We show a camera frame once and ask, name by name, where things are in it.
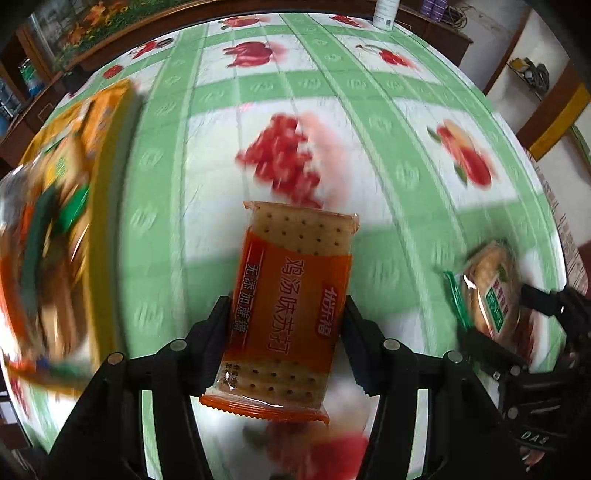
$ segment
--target packaged biscuit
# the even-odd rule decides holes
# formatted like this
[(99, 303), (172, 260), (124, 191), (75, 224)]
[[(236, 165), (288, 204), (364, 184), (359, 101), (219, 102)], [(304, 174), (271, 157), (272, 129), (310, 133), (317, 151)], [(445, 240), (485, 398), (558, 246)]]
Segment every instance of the packaged biscuit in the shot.
[(521, 279), (509, 248), (493, 241), (469, 260), (461, 275), (446, 272), (446, 278), (462, 326), (474, 326), (501, 345), (515, 349)]
[(356, 216), (276, 203), (252, 209), (230, 333), (204, 405), (278, 421), (323, 420)]

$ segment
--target purple box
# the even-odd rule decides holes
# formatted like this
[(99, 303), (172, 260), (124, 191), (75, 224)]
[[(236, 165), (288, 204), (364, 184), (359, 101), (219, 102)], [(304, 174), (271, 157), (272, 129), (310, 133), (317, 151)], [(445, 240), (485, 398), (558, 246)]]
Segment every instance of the purple box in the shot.
[(434, 3), (435, 0), (423, 0), (423, 4), (421, 5), (421, 15), (429, 17), (431, 15), (431, 10), (433, 10)]
[(447, 7), (447, 0), (435, 0), (433, 4), (433, 10), (431, 10), (431, 19), (436, 22), (441, 21), (443, 18), (443, 12)]

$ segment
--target green and white tablecloth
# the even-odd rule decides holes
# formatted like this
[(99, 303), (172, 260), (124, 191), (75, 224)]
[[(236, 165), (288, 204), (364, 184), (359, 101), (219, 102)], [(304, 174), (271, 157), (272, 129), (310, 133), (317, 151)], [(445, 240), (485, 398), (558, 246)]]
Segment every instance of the green and white tablecloth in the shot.
[[(453, 349), (456, 319), (441, 272), (461, 268), (487, 239), (509, 241), (530, 283), (549, 290), (566, 282), (552, 212), (514, 134), (459, 69), (398, 25), (384, 32), (360, 19), (298, 13), (185, 28), (106, 65), (53, 115), (125, 77), (145, 95), (119, 237), (132, 356), (185, 336), (232, 289), (248, 223), (242, 202), (288, 200), (235, 160), (276, 113), (308, 133), (324, 206), (359, 215), (349, 293), (386, 336), (433, 355)], [(488, 177), (459, 158), (470, 155)], [(550, 369), (561, 329), (538, 317), (536, 335), (534, 368)], [(340, 350), (335, 370), (329, 413), (357, 388)], [(72, 401), (21, 389), (31, 420), (21, 418), (51, 445)], [(147, 458), (158, 476), (145, 400)], [(268, 478), (268, 461), (230, 447), (248, 420), (197, 401), (195, 412), (216, 480)]]

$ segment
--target silver bolt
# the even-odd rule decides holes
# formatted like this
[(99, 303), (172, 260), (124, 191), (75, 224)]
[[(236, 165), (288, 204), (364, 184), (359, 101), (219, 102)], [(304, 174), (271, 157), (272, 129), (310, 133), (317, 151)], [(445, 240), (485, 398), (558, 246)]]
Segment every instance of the silver bolt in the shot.
[(185, 350), (187, 348), (187, 342), (182, 339), (174, 340), (170, 343), (170, 349), (173, 352), (180, 352), (181, 350)]
[(107, 361), (111, 365), (117, 365), (123, 360), (123, 355), (119, 352), (112, 353), (108, 356)]
[(507, 418), (510, 420), (515, 420), (517, 415), (519, 415), (519, 410), (517, 410), (517, 407), (511, 407), (509, 410), (507, 410)]
[(452, 350), (451, 352), (448, 352), (447, 358), (449, 358), (455, 364), (458, 364), (462, 360), (464, 360), (464, 357), (462, 357), (462, 354), (460, 352), (456, 352), (455, 350)]
[(400, 348), (400, 343), (398, 340), (394, 340), (393, 338), (386, 338), (384, 340), (384, 348), (394, 352)]

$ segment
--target orange cracker wrapper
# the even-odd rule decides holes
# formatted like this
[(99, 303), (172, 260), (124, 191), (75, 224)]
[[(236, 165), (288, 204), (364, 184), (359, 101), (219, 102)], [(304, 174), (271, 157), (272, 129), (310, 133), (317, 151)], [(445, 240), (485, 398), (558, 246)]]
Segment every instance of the orange cracker wrapper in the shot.
[(356, 216), (267, 202), (252, 208), (229, 340), (204, 405), (276, 421), (328, 422), (322, 409)]

